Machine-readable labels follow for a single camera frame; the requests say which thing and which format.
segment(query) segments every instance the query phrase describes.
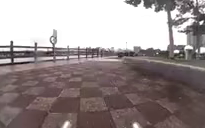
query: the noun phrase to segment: lens flare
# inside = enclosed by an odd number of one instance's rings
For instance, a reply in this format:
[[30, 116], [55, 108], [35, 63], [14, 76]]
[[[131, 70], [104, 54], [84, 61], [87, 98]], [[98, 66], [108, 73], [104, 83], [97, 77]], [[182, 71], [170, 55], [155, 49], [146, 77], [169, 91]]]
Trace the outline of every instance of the lens flare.
[[71, 128], [71, 123], [69, 121], [65, 121], [62, 128]]
[[134, 122], [134, 123], [132, 124], [132, 128], [142, 128], [142, 126], [141, 126], [139, 123]]

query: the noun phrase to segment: brick pavement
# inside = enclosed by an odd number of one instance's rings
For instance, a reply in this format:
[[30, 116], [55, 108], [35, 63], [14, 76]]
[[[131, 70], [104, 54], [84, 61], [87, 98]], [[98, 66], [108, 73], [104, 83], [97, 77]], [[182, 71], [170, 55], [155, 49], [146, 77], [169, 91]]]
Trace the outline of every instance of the brick pavement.
[[205, 95], [121, 62], [84, 62], [0, 76], [7, 128], [205, 128]]

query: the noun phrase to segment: signpost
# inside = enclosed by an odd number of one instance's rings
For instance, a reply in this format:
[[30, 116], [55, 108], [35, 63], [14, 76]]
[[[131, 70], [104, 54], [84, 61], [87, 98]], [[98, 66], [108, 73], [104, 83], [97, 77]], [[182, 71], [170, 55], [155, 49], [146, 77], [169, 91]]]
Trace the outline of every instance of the signpost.
[[50, 42], [53, 48], [53, 60], [55, 62], [56, 55], [55, 55], [55, 44], [57, 43], [57, 30], [53, 29], [53, 35], [50, 37]]

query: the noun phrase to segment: tree trunk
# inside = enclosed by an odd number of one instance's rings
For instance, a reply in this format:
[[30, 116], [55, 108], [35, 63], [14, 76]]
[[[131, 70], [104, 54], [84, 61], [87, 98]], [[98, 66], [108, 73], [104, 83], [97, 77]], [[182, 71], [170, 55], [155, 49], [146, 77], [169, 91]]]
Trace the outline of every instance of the tree trunk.
[[167, 9], [167, 20], [168, 20], [168, 30], [169, 30], [169, 58], [174, 58], [174, 37], [173, 37], [173, 28], [172, 28], [172, 17], [170, 9]]

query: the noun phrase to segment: fence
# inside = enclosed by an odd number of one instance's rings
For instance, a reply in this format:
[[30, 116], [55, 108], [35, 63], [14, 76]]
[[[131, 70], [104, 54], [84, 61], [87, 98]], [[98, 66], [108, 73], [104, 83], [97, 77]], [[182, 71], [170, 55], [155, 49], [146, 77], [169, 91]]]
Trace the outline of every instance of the fence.
[[[72, 59], [70, 57], [76, 56], [80, 58], [94, 58], [94, 57], [103, 57], [114, 55], [113, 52], [108, 52], [99, 48], [61, 48], [61, 47], [41, 47], [37, 43], [34, 46], [18, 46], [14, 45], [13, 41], [10, 42], [10, 45], [0, 46], [0, 60], [9, 59], [9, 63], [5, 64], [18, 64], [18, 63], [30, 63], [38, 62], [40, 58], [43, 57], [52, 57], [53, 61], [58, 60], [56, 57], [66, 57], [66, 60]], [[15, 62], [17, 58], [33, 58], [33, 61], [25, 62]]]

